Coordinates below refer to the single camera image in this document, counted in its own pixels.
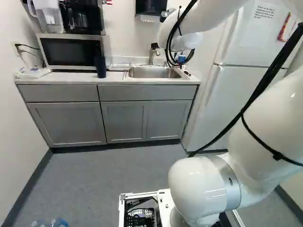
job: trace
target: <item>white refrigerator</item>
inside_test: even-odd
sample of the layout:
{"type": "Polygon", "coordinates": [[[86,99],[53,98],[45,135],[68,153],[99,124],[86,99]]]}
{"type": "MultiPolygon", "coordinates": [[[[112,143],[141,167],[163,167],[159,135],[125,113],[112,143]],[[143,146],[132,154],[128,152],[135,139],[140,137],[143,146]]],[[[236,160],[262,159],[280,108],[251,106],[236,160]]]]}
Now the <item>white refrigerator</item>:
{"type": "MultiPolygon", "coordinates": [[[[205,32],[188,66],[201,86],[182,138],[187,151],[210,142],[241,110],[298,22],[281,2],[255,0],[205,32]]],[[[272,84],[284,77],[299,45],[272,84]]],[[[226,149],[227,144],[228,134],[207,150],[226,149]]]]}

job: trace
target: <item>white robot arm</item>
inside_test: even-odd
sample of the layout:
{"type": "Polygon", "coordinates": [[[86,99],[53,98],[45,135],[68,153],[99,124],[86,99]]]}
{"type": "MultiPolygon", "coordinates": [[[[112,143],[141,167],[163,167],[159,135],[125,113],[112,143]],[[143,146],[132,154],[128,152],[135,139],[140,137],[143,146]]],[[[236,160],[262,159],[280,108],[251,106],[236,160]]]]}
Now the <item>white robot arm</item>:
{"type": "MultiPolygon", "coordinates": [[[[201,31],[214,28],[248,0],[200,0],[181,23],[183,36],[174,35],[175,50],[197,45],[201,31]]],[[[303,18],[302,0],[284,0],[303,18]]],[[[159,46],[177,20],[171,14],[160,30],[159,46]]],[[[266,198],[286,178],[301,171],[303,163],[303,67],[261,94],[233,127],[229,153],[177,161],[169,171],[169,186],[175,208],[172,227],[211,227],[219,213],[255,204],[266,198]],[[281,152],[273,154],[258,142],[281,152]]]]}
{"type": "MultiPolygon", "coordinates": [[[[202,33],[211,30],[231,16],[250,0],[200,0],[180,24],[182,36],[175,33],[172,48],[176,51],[195,49],[202,41],[202,33]]],[[[283,3],[299,18],[303,18],[303,2],[300,0],[283,0],[283,3]]],[[[169,33],[178,20],[178,11],[170,14],[159,30],[158,44],[166,48],[169,33]]]]}

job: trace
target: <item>stainless steel sink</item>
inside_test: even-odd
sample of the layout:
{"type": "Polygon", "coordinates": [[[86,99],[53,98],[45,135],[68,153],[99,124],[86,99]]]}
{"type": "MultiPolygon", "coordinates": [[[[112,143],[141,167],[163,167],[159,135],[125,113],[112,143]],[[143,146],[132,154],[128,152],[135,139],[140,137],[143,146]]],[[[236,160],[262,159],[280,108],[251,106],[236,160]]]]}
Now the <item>stainless steel sink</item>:
{"type": "Polygon", "coordinates": [[[188,79],[183,73],[173,68],[161,66],[132,66],[129,77],[134,79],[188,79]]]}

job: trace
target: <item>gray carpet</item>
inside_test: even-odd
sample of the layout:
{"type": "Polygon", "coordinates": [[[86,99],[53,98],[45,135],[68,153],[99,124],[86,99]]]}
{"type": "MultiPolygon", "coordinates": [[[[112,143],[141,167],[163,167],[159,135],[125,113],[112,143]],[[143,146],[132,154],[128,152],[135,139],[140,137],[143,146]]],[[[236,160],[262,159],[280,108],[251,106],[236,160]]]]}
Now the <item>gray carpet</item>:
{"type": "MultiPolygon", "coordinates": [[[[14,227],[55,217],[71,227],[118,227],[119,194],[167,188],[169,167],[184,157],[181,145],[56,154],[14,227]]],[[[301,226],[276,194],[239,213],[247,227],[301,226]]]]}

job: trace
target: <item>countertop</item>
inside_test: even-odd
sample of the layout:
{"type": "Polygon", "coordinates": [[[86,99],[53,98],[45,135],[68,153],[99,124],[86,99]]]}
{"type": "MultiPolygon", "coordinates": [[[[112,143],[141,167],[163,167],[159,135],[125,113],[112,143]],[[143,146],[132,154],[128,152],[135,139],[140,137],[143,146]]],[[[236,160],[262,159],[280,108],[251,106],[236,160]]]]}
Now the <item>countertop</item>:
{"type": "Polygon", "coordinates": [[[188,79],[134,79],[126,76],[128,72],[107,72],[107,77],[99,79],[96,73],[51,72],[38,79],[15,79],[15,84],[48,84],[48,85],[153,85],[153,84],[200,84],[194,76],[188,79]]]}

